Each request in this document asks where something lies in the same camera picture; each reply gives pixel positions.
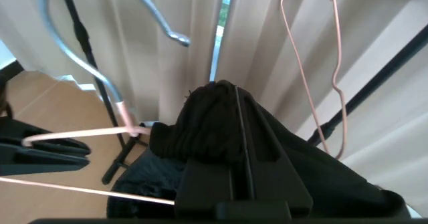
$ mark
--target wooden floor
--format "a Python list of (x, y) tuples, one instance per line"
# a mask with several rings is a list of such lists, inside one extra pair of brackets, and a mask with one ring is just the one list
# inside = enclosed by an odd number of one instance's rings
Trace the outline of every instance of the wooden floor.
[[(103, 103), (94, 92), (83, 92), (73, 82), (57, 81), (39, 72), (21, 72), (8, 82), (8, 100), (15, 119), (52, 132), (111, 127)], [(115, 135), (77, 138), (92, 150), (91, 163), (80, 171), (12, 176), (16, 179), (110, 190), (102, 175), (120, 151)], [(144, 147), (136, 145), (127, 163)], [(29, 223), (39, 218), (101, 218), (107, 197), (45, 187), (0, 183), (0, 223)]]

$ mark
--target silver hook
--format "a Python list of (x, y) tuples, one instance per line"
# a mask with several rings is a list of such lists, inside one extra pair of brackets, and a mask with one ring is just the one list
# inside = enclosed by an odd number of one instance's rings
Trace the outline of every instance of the silver hook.
[[(179, 44), (188, 47), (190, 45), (190, 39), (183, 34), (176, 33), (172, 31), (165, 20), (165, 18), (162, 16), (162, 14), (159, 12), (159, 10), (156, 8), (154, 3), (151, 0), (141, 0), (142, 3), (148, 8), (148, 10), (152, 13), (153, 17), (156, 19), (164, 33), (170, 37), (171, 39), (177, 41)], [(65, 43), (65, 41), (60, 37), (58, 34), (58, 31), (55, 27), (55, 25), (52, 22), (52, 18), (49, 13), (49, 7), (48, 7), (48, 0), (39, 0), (39, 10), (41, 12), (41, 18), (43, 19), (43, 22), (45, 23), (47, 27), (47, 31), (50, 33), (50, 35), (53, 37), (53, 40), (58, 44), (60, 49), (73, 61), (75, 61), (80, 67), (84, 68), (86, 71), (90, 72), (93, 76), (97, 77), (99, 80), (101, 80), (107, 88), (111, 91), (113, 98), (116, 102), (122, 102), (122, 96), (120, 95), (120, 92), (118, 88), (103, 74), (101, 74), (96, 68), (92, 67), (90, 64), (86, 63), (84, 60), (79, 58), (71, 49), (70, 47)]]

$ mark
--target black pole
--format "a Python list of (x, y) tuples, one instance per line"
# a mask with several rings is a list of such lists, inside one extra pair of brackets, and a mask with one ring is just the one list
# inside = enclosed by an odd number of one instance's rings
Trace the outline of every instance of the black pole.
[[(390, 62), (385, 65), (347, 104), (346, 112), (352, 113), (363, 103), (379, 86), (385, 83), (397, 70), (403, 67), (419, 50), (428, 43), (428, 25), (426, 25)], [(325, 139), (331, 136), (334, 128), (342, 122), (342, 110), (337, 112), (327, 123), (321, 125)], [(317, 146), (321, 143), (317, 130), (308, 139), (308, 143)]]
[[(76, 35), (76, 38), (78, 39), (80, 46), (82, 47), (82, 50), (86, 55), (86, 59), (88, 60), (89, 64), (91, 64), (95, 68), (98, 68), (95, 62), (94, 55), (92, 54), (92, 48), (89, 42), (88, 32), (86, 31), (86, 28), (83, 25), (83, 23), (80, 21), (80, 18), (73, 0), (64, 0), (64, 1), (66, 2), (68, 11), (70, 12), (70, 15), (72, 16), (72, 19), (73, 19), (74, 34)], [(110, 103), (110, 100), (108, 99), (107, 91), (103, 83), (98, 78), (95, 78), (95, 82), (96, 82), (96, 85), (98, 86), (98, 89), (100, 90), (102, 101), (104, 102), (104, 105), (107, 109), (108, 115), (113, 123), (113, 126), (117, 127), (118, 122), (116, 120), (116, 117), (114, 116), (113, 108)], [(118, 139), (121, 147), (125, 148), (125, 141), (123, 140), (123, 137), (121, 134), (118, 134)]]

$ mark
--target curtain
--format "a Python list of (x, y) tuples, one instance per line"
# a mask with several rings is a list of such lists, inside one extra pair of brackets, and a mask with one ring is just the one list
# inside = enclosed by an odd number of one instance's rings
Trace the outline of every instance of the curtain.
[[(75, 0), (100, 70), (118, 86), (138, 120), (175, 122), (189, 90), (206, 84), (221, 0), (153, 0), (189, 48), (166, 38), (138, 0)], [(216, 80), (250, 91), (287, 128), (308, 138), (315, 124), (280, 0), (231, 0)], [(285, 0), (293, 37), (321, 122), (340, 110), (330, 78), (336, 36), (330, 0)], [(63, 0), (51, 0), (61, 34), (80, 53)], [(338, 85), (351, 99), (428, 23), (428, 0), (338, 0), (342, 69)], [(93, 77), (72, 63), (47, 34), (36, 0), (0, 0), (0, 37), (27, 70)], [(428, 216), (428, 49), (379, 88), (349, 117), (341, 161), (370, 182), (391, 189)], [(341, 126), (327, 140), (338, 151)]]

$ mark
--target wire hanger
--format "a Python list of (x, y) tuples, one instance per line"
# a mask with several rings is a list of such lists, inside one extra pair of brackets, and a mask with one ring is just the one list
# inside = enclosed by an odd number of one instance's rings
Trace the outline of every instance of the wire hanger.
[[(171, 39), (177, 41), (181, 45), (188, 47), (190, 45), (190, 39), (180, 33), (176, 33), (171, 30), (167, 21), (156, 8), (154, 3), (151, 0), (141, 0), (141, 2), (149, 9), (152, 13), (152, 16), (160, 25), (161, 29), (164, 33), (170, 37)], [(65, 41), (60, 37), (58, 31), (51, 20), (51, 16), (49, 14), (48, 0), (39, 0), (39, 10), (41, 12), (41, 18), (45, 23), (47, 30), (50, 35), (53, 37), (53, 40), (58, 44), (60, 49), (73, 61), (75, 61), (79, 66), (84, 68), (86, 71), (90, 72), (92, 75), (101, 80), (107, 88), (111, 91), (112, 97), (118, 107), (118, 111), (125, 123), (125, 126), (121, 127), (113, 127), (113, 128), (101, 128), (95, 130), (78, 130), (71, 132), (61, 132), (61, 133), (51, 133), (51, 134), (40, 134), (35, 136), (29, 136), (22, 140), (22, 145), (31, 146), (31, 142), (37, 140), (49, 140), (56, 138), (74, 138), (81, 136), (97, 136), (97, 135), (105, 135), (105, 134), (120, 134), (120, 133), (129, 133), (129, 135), (136, 137), (138, 134), (150, 134), (149, 128), (144, 128), (140, 126), (136, 126), (132, 122), (132, 118), (126, 107), (125, 101), (122, 98), (117, 87), (103, 74), (101, 74), (96, 68), (92, 67), (90, 64), (86, 63), (83, 59), (79, 58), (65, 43)]]
[[(156, 19), (157, 23), (160, 25), (161, 29), (164, 31), (164, 33), (168, 37), (177, 41), (179, 44), (185, 47), (188, 47), (190, 45), (190, 39), (187, 36), (180, 33), (176, 33), (171, 30), (167, 21), (165, 20), (165, 18), (162, 16), (162, 14), (159, 12), (159, 10), (156, 8), (156, 6), (151, 0), (141, 0), (141, 2), (149, 9), (149, 11), (152, 13), (152, 16)], [(125, 132), (129, 133), (129, 135), (133, 137), (138, 136), (138, 134), (150, 134), (149, 128), (135, 126), (132, 123), (132, 118), (130, 117), (128, 108), (126, 107), (126, 104), (122, 96), (120, 95), (120, 92), (117, 89), (117, 87), (106, 76), (101, 74), (96, 68), (93, 68), (90, 64), (86, 63), (84, 60), (79, 58), (68, 47), (68, 45), (64, 42), (64, 40), (59, 36), (58, 31), (55, 25), (53, 24), (51, 20), (51, 16), (49, 14), (48, 0), (39, 0), (39, 10), (41, 12), (41, 18), (43, 19), (43, 22), (45, 23), (47, 30), (49, 31), (50, 35), (53, 37), (53, 40), (58, 44), (60, 49), (68, 57), (70, 57), (73, 61), (75, 61), (79, 66), (81, 66), (86, 71), (90, 72), (92, 75), (94, 75), (99, 80), (101, 80), (107, 86), (107, 88), (111, 91), (112, 97), (118, 107), (119, 113), (125, 123), (125, 126), (113, 127), (113, 128), (101, 128), (101, 129), (95, 129), (95, 130), (78, 130), (78, 131), (61, 132), (61, 133), (38, 134), (38, 135), (24, 138), (21, 142), (22, 145), (30, 147), (32, 146), (33, 141), (38, 141), (38, 140), (73, 138), (73, 137), (80, 137), (80, 136), (97, 136), (97, 135), (105, 135), (105, 134), (119, 134), (119, 133), (125, 133)], [(159, 199), (159, 198), (153, 198), (153, 197), (144, 197), (140, 195), (131, 195), (126, 193), (117, 193), (113, 191), (99, 191), (94, 189), (69, 187), (65, 185), (55, 185), (50, 183), (22, 181), (22, 180), (10, 179), (6, 177), (0, 177), (0, 181), (8, 182), (8, 183), (23, 184), (23, 185), (36, 185), (40, 187), (50, 187), (50, 188), (70, 190), (70, 191), (79, 191), (79, 192), (93, 193), (93, 194), (99, 194), (99, 195), (108, 195), (112, 197), (122, 197), (122, 198), (134, 199), (139, 201), (150, 201), (150, 202), (162, 203), (166, 205), (174, 205), (174, 201), (171, 201), (171, 200)]]
[[(290, 36), (290, 40), (291, 40), (293, 48), (294, 48), (294, 53), (296, 54), (297, 62), (299, 64), (299, 68), (300, 68), (300, 73), (301, 73), (302, 79), (303, 79), (303, 84), (304, 84), (306, 93), (308, 95), (312, 115), (314, 117), (315, 124), (316, 124), (316, 127), (318, 129), (318, 133), (320, 135), (321, 141), (322, 141), (322, 146), (324, 147), (324, 150), (328, 154), (330, 154), (328, 151), (327, 144), (326, 144), (326, 139), (325, 139), (324, 134), (322, 133), (322, 130), (320, 127), (320, 121), (318, 120), (318, 115), (316, 114), (314, 102), (312, 101), (312, 97), (310, 95), (308, 83), (306, 81), (305, 73), (303, 71), (302, 62), (300, 61), (300, 56), (299, 56), (299, 53), (297, 51), (297, 47), (294, 44), (292, 33), (290, 31), (290, 27), (288, 26), (287, 17), (286, 17), (286, 13), (284, 11), (283, 2), (284, 2), (284, 0), (281, 0), (282, 16), (284, 17), (284, 23), (286, 24), (287, 33)], [(337, 64), (336, 64), (336, 67), (335, 67), (333, 75), (332, 75), (332, 87), (339, 94), (340, 103), (342, 105), (342, 119), (343, 119), (342, 145), (340, 147), (339, 153), (336, 155), (336, 159), (339, 159), (343, 155), (344, 149), (346, 147), (346, 133), (348, 130), (348, 122), (347, 122), (347, 117), (346, 117), (345, 97), (344, 97), (343, 91), (337, 86), (337, 83), (336, 83), (337, 74), (339, 72), (340, 65), (342, 63), (342, 40), (341, 40), (341, 36), (340, 36), (340, 24), (339, 24), (339, 14), (338, 14), (338, 8), (337, 8), (337, 1), (332, 0), (332, 2), (333, 2), (333, 9), (334, 9), (334, 22), (336, 24), (336, 34), (337, 34)]]

